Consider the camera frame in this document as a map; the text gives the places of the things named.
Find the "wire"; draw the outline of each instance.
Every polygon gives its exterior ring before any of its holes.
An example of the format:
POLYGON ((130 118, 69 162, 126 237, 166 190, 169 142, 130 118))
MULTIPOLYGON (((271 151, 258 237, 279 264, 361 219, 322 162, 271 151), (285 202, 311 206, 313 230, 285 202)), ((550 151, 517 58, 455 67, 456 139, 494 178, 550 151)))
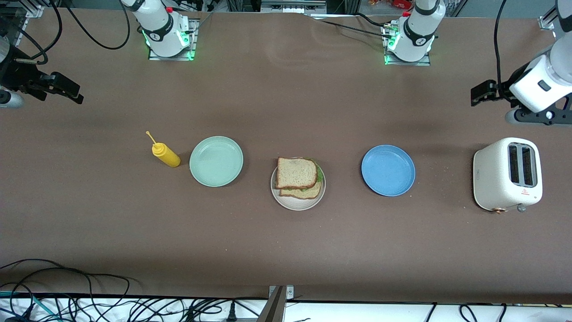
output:
POLYGON ((238 301, 234 301, 234 302, 235 302, 237 305, 239 305, 239 306, 245 308, 247 311, 250 311, 250 313, 252 313, 252 314, 254 314, 254 315, 256 315, 256 316, 260 316, 259 313, 256 313, 253 309, 247 307, 246 305, 242 304, 241 302, 238 302, 238 301))
MULTIPOLYGON (((68 272, 80 274, 80 275, 82 275, 82 276, 84 276, 84 277, 86 278, 86 280, 87 280, 87 282, 88 282, 88 284, 89 284, 89 295, 90 295, 91 302, 92 302, 92 304, 93 304, 93 306, 94 306, 95 311, 100 315, 100 316, 95 320, 95 322, 99 321, 99 319, 104 319, 104 320, 107 321, 107 322, 111 322, 111 321, 109 321, 109 320, 105 317, 105 314, 107 314, 111 309, 113 309, 113 307, 115 307, 116 305, 118 305, 118 304, 123 300, 123 298, 127 295, 128 291, 129 291, 130 281, 129 281, 129 278, 127 278, 127 277, 119 276, 119 275, 114 275, 114 274, 106 274, 106 273, 97 273, 97 274, 86 273, 86 272, 83 272, 83 271, 81 271, 81 270, 79 270, 79 269, 68 268, 68 267, 65 267, 65 266, 63 266, 63 265, 57 263, 57 262, 50 261, 50 260, 44 260, 44 259, 41 259, 41 258, 27 258, 27 259, 24 259, 24 260, 19 260, 19 261, 16 261, 16 262, 12 262, 12 263, 10 263, 10 264, 7 264, 7 265, 4 265, 4 266, 0 267, 0 270, 1 270, 1 269, 8 268, 8 267, 10 267, 10 266, 19 265, 20 263, 23 263, 23 262, 26 262, 26 261, 47 262, 47 263, 50 263, 50 264, 54 265, 55 267, 49 267, 49 268, 38 269, 38 270, 36 270, 36 271, 34 271, 34 272, 29 273, 28 275, 26 275, 26 276, 25 276, 24 278, 22 278, 19 282, 11 282, 11 283, 5 283, 5 284, 3 284, 3 285, 0 285, 0 288, 1 288, 1 287, 4 287, 4 286, 6 286, 6 285, 14 285, 14 288, 13 288, 13 290, 12 290, 12 294, 10 295, 10 309, 13 311, 13 314, 16 315, 16 316, 19 316, 19 315, 14 312, 14 308, 13 308, 12 297, 13 297, 14 292, 17 290, 18 287, 20 287, 20 286, 21 286, 21 287, 24 287, 26 290, 28 290, 28 293, 30 294, 30 298, 32 299, 32 298, 33 298, 33 294, 32 294, 32 292, 31 292, 31 290, 30 290, 28 287, 26 287, 26 285, 24 285, 24 282, 25 282, 27 279, 31 278, 32 276, 34 276, 34 275, 36 275, 36 274, 39 274, 39 273, 41 273, 41 272, 50 271, 50 270, 65 270, 65 271, 68 271, 68 272), (119 300, 118 300, 114 305, 112 305, 110 308, 108 308, 105 312, 103 312, 103 313, 97 308, 97 304, 95 303, 94 298, 93 298, 93 286, 92 286, 91 278, 96 278, 96 277, 113 277, 113 278, 117 278, 117 279, 120 279, 120 280, 124 280, 124 281, 126 282, 126 284, 127 284, 127 285, 126 285, 126 288, 125 288, 125 291, 124 291, 124 293, 120 296, 119 300)), ((89 314, 87 314, 85 311, 84 311, 84 313, 90 317, 90 321, 93 321, 93 320, 91 319, 91 316, 90 316, 89 314)), ((51 322, 51 321, 56 321, 56 320, 59 321, 59 322, 62 322, 62 321, 72 321, 72 320, 69 320, 69 319, 64 319, 64 318, 61 316, 61 312, 60 312, 59 318, 57 318, 57 319, 51 319, 51 320, 48 319, 48 320, 44 320, 43 322, 51 322)))
MULTIPOLYGON (((54 8, 55 16, 58 18, 58 33, 55 35, 54 40, 52 40, 51 43, 46 48, 43 49, 44 52, 50 50, 58 42, 60 36, 62 36, 62 31, 63 31, 62 16, 59 14, 58 7, 55 6, 53 0, 48 0, 48 1, 50 2, 51 7, 54 8)), ((39 52, 34 56, 32 56, 31 59, 36 59, 41 55, 42 52, 39 52)))
POLYGON ((23 60, 21 58, 16 58, 16 61, 18 62, 23 62, 25 64, 36 64, 36 65, 44 65, 47 63, 47 54, 46 51, 42 48, 42 46, 40 46, 38 44, 38 42, 36 40, 34 40, 34 38, 32 38, 30 35, 28 35, 27 32, 25 32, 22 28, 20 28, 18 25, 16 25, 15 23, 13 23, 12 21, 10 21, 9 19, 6 19, 5 17, 0 15, 0 19, 2 21, 4 21, 5 23, 8 23, 9 25, 11 25, 12 27, 16 28, 21 34, 24 35, 24 37, 28 38, 28 40, 39 50, 39 54, 43 57, 42 61, 34 61, 34 60, 23 60))
POLYGON ((429 322, 429 320, 431 320, 431 315, 433 315, 433 311, 435 310, 436 307, 437 307, 437 302, 433 302, 433 307, 431 307, 431 310, 429 310, 429 314, 427 315, 427 318, 425 318, 425 322, 429 322))
POLYGON ((192 32, 196 32, 215 11, 216 10, 211 11, 208 16, 203 21, 201 21, 192 32))
POLYGON ((496 56, 496 83, 499 89, 499 96, 510 102, 509 98, 505 96, 504 88, 502 87, 501 78, 501 54, 499 53, 499 42, 498 42, 498 32, 499 32, 499 21, 501 20, 502 10, 505 8, 506 0, 503 0, 500 4, 499 12, 496 15, 495 21, 495 32, 492 37, 495 46, 495 56, 496 56))
POLYGON ((338 9, 340 9, 341 6, 342 6, 344 3, 345 3, 345 0, 342 0, 342 1, 340 2, 340 4, 337 6, 336 10, 334 10, 332 13, 333 13, 333 14, 336 14, 336 12, 338 11, 338 9))
POLYGON ((125 46, 125 44, 127 44, 127 41, 129 40, 129 36, 131 35, 131 24, 129 23, 129 16, 127 16, 127 11, 125 10, 125 6, 123 5, 123 2, 121 2, 121 0, 118 0, 119 4, 121 5, 121 9, 123 9, 123 14, 125 15, 125 21, 127 22, 127 36, 125 36, 125 40, 123 41, 123 43, 117 47, 109 47, 106 46, 102 43, 100 43, 99 41, 97 41, 97 39, 93 38, 93 36, 89 33, 89 31, 87 29, 85 29, 85 27, 81 24, 80 20, 76 17, 76 14, 73 13, 72 9, 70 8, 69 5, 67 5, 67 3, 65 1, 62 1, 63 5, 67 8, 67 10, 69 11, 69 13, 71 14, 71 16, 74 18, 74 20, 76 21, 77 25, 81 28, 81 30, 84 31, 84 33, 86 35, 88 35, 88 37, 95 42, 97 45, 99 45, 100 47, 103 47, 105 49, 109 49, 109 50, 117 50, 117 49, 121 49, 123 48, 123 46, 125 46))
POLYGON ((325 20, 322 20, 322 19, 321 19, 320 21, 321 21, 321 22, 324 22, 324 23, 328 23, 328 24, 330 24, 330 25, 334 25, 334 26, 338 26, 338 27, 342 27, 342 28, 346 28, 346 29, 355 30, 355 31, 361 32, 361 33, 372 34, 372 35, 379 36, 379 37, 382 37, 382 38, 390 38, 390 37, 391 37, 390 35, 387 35, 387 34, 380 34, 380 33, 369 32, 369 31, 367 31, 367 30, 358 29, 358 28, 354 28, 354 27, 350 27, 350 26, 346 26, 346 25, 341 25, 341 24, 339 24, 339 23, 335 23, 335 22, 331 22, 331 21, 325 21, 325 20))
POLYGON ((465 320, 466 322, 478 322, 478 321, 476 320, 475 313, 472 312, 472 309, 471 309, 470 307, 468 307, 467 304, 463 304, 463 305, 460 305, 460 306, 459 306, 459 313, 461 314, 461 317, 463 318, 463 320, 465 320), (472 321, 470 321, 469 319, 467 319, 467 317, 464 315, 464 313, 463 313, 463 308, 467 308, 468 311, 471 313, 472 321))
POLYGON ((384 22, 384 23, 375 22, 375 21, 371 20, 369 17, 367 17, 365 14, 360 13, 360 12, 357 12, 357 13, 355 13, 355 14, 353 14, 353 15, 360 16, 360 17, 364 18, 367 22, 371 23, 371 24, 374 25, 374 26, 378 26, 378 27, 383 27, 383 25, 385 25, 386 23, 391 22, 391 21, 384 22))
POLYGON ((503 303, 501 305, 502 305, 502 312, 500 313, 498 322, 502 322, 502 318, 505 317, 505 313, 506 313, 506 304, 503 303))

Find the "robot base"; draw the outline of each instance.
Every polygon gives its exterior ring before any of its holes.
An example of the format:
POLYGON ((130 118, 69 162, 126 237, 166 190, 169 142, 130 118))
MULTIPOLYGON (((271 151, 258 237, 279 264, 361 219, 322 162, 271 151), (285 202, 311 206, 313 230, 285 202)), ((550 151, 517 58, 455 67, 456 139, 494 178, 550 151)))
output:
POLYGON ((189 37, 189 46, 183 49, 179 54, 171 57, 161 57, 149 48, 149 60, 165 60, 165 61, 190 61, 194 60, 194 53, 197 49, 197 39, 198 39, 198 26, 200 24, 199 19, 189 18, 188 30, 191 32, 187 35, 189 37))
POLYGON ((385 54, 386 65, 405 65, 405 66, 430 66, 431 61, 429 60, 429 53, 426 53, 423 58, 418 61, 403 61, 399 59, 392 51, 389 50, 390 42, 394 41, 396 38, 396 31, 398 30, 399 24, 397 20, 391 21, 391 24, 386 24, 381 27, 382 34, 390 35, 392 38, 383 38, 383 52, 385 54))

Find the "plate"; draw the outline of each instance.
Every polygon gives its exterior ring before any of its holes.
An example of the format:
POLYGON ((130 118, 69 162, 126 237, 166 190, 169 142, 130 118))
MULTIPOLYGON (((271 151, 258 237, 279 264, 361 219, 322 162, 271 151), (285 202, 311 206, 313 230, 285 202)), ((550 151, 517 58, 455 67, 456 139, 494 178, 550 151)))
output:
POLYGON ((221 187, 236 179, 243 161, 243 151, 235 141, 226 136, 211 136, 194 148, 189 168, 199 183, 221 187))
POLYGON ((363 157, 362 176, 371 190, 395 197, 404 194, 413 185, 415 165, 409 154, 398 147, 376 146, 363 157))
POLYGON ((316 197, 314 199, 302 200, 302 199, 298 199, 298 198, 294 198, 294 197, 282 197, 282 196, 280 196, 280 189, 276 188, 276 172, 277 171, 278 171, 278 167, 276 167, 276 169, 274 169, 274 172, 272 173, 272 177, 270 178, 270 190, 272 191, 272 195, 274 196, 274 199, 276 199, 276 201, 278 201, 278 203, 281 204, 282 207, 284 207, 286 209, 290 209, 290 210, 296 210, 296 211, 308 210, 308 209, 316 206, 318 204, 318 202, 320 202, 320 200, 324 196, 325 174, 324 174, 324 179, 322 180, 322 187, 320 189, 320 193, 318 193, 318 197, 316 197))

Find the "white plate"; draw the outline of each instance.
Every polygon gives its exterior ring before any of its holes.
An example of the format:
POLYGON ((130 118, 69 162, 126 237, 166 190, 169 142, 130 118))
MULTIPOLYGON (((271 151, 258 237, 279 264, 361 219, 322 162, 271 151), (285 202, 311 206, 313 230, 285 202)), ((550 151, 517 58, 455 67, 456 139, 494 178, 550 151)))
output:
POLYGON ((320 189, 320 193, 318 194, 318 197, 316 197, 314 199, 302 200, 302 199, 298 199, 298 198, 294 198, 294 197, 282 197, 282 196, 280 196, 280 189, 276 188, 276 172, 277 171, 278 171, 278 167, 276 167, 276 169, 274 169, 274 172, 272 173, 272 177, 270 178, 270 190, 272 191, 272 195, 274 196, 274 199, 276 199, 276 201, 278 201, 278 203, 281 204, 282 207, 284 207, 286 209, 290 209, 290 210, 296 210, 296 211, 308 210, 308 209, 316 206, 317 203, 320 202, 320 200, 324 196, 325 174, 324 174, 324 179, 322 180, 322 187, 320 189))

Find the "metal frame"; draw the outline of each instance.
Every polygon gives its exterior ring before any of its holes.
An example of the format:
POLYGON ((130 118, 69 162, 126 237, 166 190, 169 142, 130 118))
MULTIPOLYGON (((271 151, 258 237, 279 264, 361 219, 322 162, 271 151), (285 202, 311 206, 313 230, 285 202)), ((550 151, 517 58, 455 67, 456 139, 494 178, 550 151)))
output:
POLYGON ((453 10, 453 13, 451 14, 451 17, 458 17, 459 13, 461 12, 461 10, 463 10, 463 8, 465 7, 465 5, 467 4, 468 0, 461 0, 461 2, 459 2, 459 4, 457 5, 457 7, 455 8, 455 10, 453 10))
POLYGON ((256 322, 283 322, 288 286, 276 286, 256 322))
POLYGON ((42 16, 43 8, 50 6, 47 0, 4 0, 0 2, 7 4, 8 7, 20 7, 26 10, 26 18, 39 18, 42 16))

